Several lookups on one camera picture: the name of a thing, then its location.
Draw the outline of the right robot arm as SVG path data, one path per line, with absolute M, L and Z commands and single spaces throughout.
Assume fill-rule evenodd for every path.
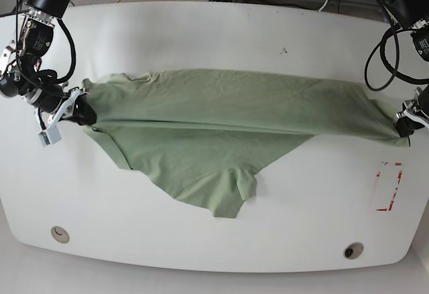
M 76 47 L 62 17 L 71 0 L 17 0 L 14 38 L 1 53 L 1 96 L 23 97 L 42 113 L 79 125 L 93 125 L 95 111 L 80 88 L 65 91 L 76 69 Z M 70 67 L 59 76 L 57 71 L 41 68 L 42 57 L 48 52 L 54 37 L 54 22 L 64 32 L 70 46 Z

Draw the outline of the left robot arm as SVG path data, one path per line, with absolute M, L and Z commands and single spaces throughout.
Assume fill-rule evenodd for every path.
M 409 137 L 415 131 L 428 128 L 428 79 L 414 78 L 399 71 L 399 33 L 409 32 L 419 57 L 428 61 L 428 0 L 376 0 L 389 23 L 389 29 L 370 53 L 364 68 L 367 88 L 373 92 L 385 90 L 394 79 L 417 87 L 412 99 L 402 103 L 402 110 L 396 114 L 395 129 L 401 137 Z M 379 52 L 381 62 L 391 74 L 381 87 L 374 88 L 367 76 L 369 63 Z

